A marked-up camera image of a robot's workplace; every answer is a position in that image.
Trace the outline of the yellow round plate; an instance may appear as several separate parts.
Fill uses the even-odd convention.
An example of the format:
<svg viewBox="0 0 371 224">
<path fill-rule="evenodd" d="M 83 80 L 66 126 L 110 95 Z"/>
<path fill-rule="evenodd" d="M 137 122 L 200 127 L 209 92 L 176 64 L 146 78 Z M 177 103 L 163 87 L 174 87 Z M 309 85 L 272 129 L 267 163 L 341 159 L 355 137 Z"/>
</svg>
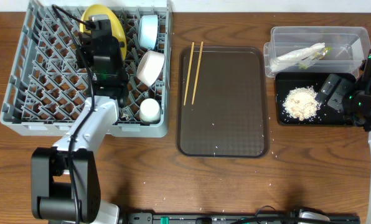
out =
<svg viewBox="0 0 371 224">
<path fill-rule="evenodd" d="M 99 14 L 105 14 L 108 16 L 111 22 L 111 30 L 113 36 L 116 37 L 119 42 L 123 43 L 123 47 L 121 47 L 121 56 L 123 59 L 125 59 L 127 54 L 126 35 L 120 20 L 111 9 L 102 4 L 94 4 L 86 9 L 86 11 L 81 16 L 81 20 L 86 21 L 89 19 L 90 16 Z"/>
</svg>

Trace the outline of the green snack packet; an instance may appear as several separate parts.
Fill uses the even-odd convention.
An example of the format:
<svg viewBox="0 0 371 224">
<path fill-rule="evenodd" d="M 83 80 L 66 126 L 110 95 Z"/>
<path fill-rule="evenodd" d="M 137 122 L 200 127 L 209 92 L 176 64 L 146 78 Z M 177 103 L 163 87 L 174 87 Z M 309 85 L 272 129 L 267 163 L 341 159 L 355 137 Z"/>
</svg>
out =
<svg viewBox="0 0 371 224">
<path fill-rule="evenodd" d="M 308 69 L 309 67 L 313 66 L 318 60 L 323 59 L 331 50 L 331 47 L 325 47 L 322 50 L 306 57 L 299 63 L 298 68 L 304 70 Z"/>
</svg>

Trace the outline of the blue bowl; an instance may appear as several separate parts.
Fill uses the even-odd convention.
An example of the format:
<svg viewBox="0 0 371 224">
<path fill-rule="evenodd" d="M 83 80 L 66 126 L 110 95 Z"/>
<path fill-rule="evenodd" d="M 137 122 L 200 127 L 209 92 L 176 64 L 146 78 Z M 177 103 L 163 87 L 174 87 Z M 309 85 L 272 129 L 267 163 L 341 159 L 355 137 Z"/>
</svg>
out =
<svg viewBox="0 0 371 224">
<path fill-rule="evenodd" d="M 138 40 L 142 48 L 153 50 L 156 45 L 158 34 L 157 15 L 145 15 L 139 23 Z"/>
</svg>

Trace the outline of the pink white bowl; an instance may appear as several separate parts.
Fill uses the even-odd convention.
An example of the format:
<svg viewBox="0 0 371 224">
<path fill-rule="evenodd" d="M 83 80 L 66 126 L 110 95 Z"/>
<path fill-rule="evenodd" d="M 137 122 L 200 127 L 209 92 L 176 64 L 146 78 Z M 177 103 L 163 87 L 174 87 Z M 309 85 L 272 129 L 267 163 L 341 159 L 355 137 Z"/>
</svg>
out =
<svg viewBox="0 0 371 224">
<path fill-rule="evenodd" d="M 158 78 L 165 61 L 163 53 L 147 51 L 137 68 L 136 77 L 146 86 L 151 86 Z"/>
</svg>

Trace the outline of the white cup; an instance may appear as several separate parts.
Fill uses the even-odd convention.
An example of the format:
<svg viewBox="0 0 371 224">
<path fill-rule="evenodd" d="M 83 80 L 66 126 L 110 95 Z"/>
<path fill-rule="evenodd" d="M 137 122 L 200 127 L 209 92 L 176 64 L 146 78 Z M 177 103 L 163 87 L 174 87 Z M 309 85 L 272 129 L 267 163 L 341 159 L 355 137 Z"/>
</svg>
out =
<svg viewBox="0 0 371 224">
<path fill-rule="evenodd" d="M 152 98 L 142 101 L 139 109 L 139 117 L 144 124 L 156 124 L 161 119 L 161 107 L 159 103 Z"/>
</svg>

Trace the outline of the wooden chopstick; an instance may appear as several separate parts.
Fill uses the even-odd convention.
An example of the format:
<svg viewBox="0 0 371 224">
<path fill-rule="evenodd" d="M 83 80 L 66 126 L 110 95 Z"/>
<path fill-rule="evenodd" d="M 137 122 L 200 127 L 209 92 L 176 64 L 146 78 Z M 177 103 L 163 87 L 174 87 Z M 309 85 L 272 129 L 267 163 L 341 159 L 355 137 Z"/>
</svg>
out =
<svg viewBox="0 0 371 224">
<path fill-rule="evenodd" d="M 184 96 L 184 104 L 183 104 L 184 106 L 186 105 L 186 102 L 187 102 L 187 93 L 188 93 L 188 89 L 189 89 L 189 80 L 190 80 L 190 73 L 191 73 L 191 68 L 192 68 L 194 46 L 195 46 L 195 42 L 192 43 L 191 48 L 190 48 L 189 66 L 188 66 L 188 70 L 187 70 L 187 80 L 186 80 L 185 96 Z"/>
<path fill-rule="evenodd" d="M 194 104 L 194 101 L 195 101 L 197 85 L 198 85 L 198 81 L 199 81 L 199 72 L 200 72 L 200 64 L 201 64 L 201 60 L 202 60 L 203 48 L 204 48 L 204 41 L 202 41 L 200 43 L 199 57 L 198 57 L 198 62 L 197 62 L 197 70 L 196 70 L 196 74 L 195 74 L 194 89 L 193 89 L 193 94 L 192 94 L 192 105 Z"/>
</svg>

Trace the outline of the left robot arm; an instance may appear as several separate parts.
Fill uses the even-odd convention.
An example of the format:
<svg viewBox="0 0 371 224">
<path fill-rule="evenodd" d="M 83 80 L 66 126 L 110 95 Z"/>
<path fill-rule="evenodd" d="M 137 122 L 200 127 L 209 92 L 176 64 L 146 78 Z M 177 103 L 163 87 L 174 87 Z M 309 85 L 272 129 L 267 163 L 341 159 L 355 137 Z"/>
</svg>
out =
<svg viewBox="0 0 371 224">
<path fill-rule="evenodd" d="M 31 210 L 55 223 L 119 223 L 119 206 L 101 199 L 95 154 L 127 102 L 129 75 L 107 16 L 84 22 L 90 36 L 77 46 L 90 87 L 81 114 L 52 147 L 31 157 Z"/>
</svg>

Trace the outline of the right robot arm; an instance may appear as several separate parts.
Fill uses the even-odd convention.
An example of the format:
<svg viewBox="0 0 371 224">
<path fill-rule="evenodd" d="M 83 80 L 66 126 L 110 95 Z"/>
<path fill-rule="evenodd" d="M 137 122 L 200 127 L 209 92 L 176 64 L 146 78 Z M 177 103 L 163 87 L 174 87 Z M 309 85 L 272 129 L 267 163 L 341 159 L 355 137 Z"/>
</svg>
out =
<svg viewBox="0 0 371 224">
<path fill-rule="evenodd" d="M 330 74 L 322 85 L 316 100 L 340 113 L 356 127 L 362 127 L 369 134 L 371 155 L 371 49 L 362 62 L 362 76 L 355 82 Z M 371 175 L 367 223 L 371 223 Z"/>
</svg>

